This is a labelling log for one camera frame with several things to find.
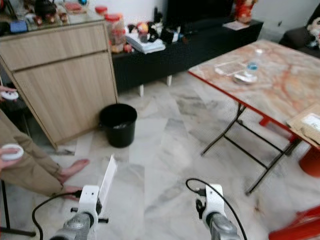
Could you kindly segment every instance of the television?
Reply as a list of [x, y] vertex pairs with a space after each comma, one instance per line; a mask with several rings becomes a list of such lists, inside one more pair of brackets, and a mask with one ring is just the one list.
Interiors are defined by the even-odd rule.
[[165, 25], [193, 32], [233, 20], [234, 0], [168, 0]]

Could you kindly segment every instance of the bare foot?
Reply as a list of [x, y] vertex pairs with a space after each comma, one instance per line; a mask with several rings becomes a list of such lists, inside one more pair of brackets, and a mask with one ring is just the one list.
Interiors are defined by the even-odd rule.
[[[65, 193], [74, 193], [76, 191], [82, 190], [82, 187], [79, 186], [64, 186], [65, 187]], [[66, 195], [64, 196], [65, 199], [70, 199], [74, 201], [79, 201], [79, 198], [76, 198], [73, 195]]]
[[57, 179], [63, 184], [70, 177], [84, 169], [89, 163], [89, 159], [77, 160], [70, 167], [62, 169], [60, 176], [58, 176]]

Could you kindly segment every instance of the book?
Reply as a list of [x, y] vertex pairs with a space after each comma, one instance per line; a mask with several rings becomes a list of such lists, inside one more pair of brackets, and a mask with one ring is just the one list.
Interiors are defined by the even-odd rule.
[[228, 28], [228, 29], [232, 29], [232, 30], [238, 31], [238, 30], [241, 30], [241, 29], [246, 29], [250, 25], [249, 24], [244, 24], [244, 23], [236, 20], [236, 21], [231, 21], [231, 22], [225, 23], [222, 26], [225, 27], [225, 28]]
[[127, 33], [126, 41], [132, 45], [136, 50], [144, 54], [150, 54], [166, 49], [166, 46], [161, 39], [157, 39], [154, 42], [141, 42], [138, 33]]

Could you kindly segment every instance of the person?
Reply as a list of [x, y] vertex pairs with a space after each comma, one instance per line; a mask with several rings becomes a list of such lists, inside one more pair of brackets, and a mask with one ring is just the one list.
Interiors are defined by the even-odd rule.
[[[0, 92], [15, 92], [16, 89], [0, 86]], [[32, 139], [19, 131], [0, 109], [0, 147], [5, 144], [19, 144], [23, 150], [21, 159], [3, 161], [1, 155], [15, 153], [17, 149], [0, 150], [0, 179], [48, 197], [62, 193], [73, 193], [81, 187], [64, 185], [73, 175], [84, 169], [90, 161], [80, 159], [70, 167], [62, 168], [38, 147]]]

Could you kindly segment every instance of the marble table top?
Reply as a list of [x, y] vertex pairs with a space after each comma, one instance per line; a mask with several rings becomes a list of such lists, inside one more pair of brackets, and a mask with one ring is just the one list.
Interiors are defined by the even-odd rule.
[[[256, 49], [264, 51], [256, 83], [239, 84], [233, 76], [215, 72], [217, 64], [247, 64]], [[288, 120], [320, 100], [320, 59], [266, 40], [201, 63], [190, 68], [189, 73], [284, 128]]]

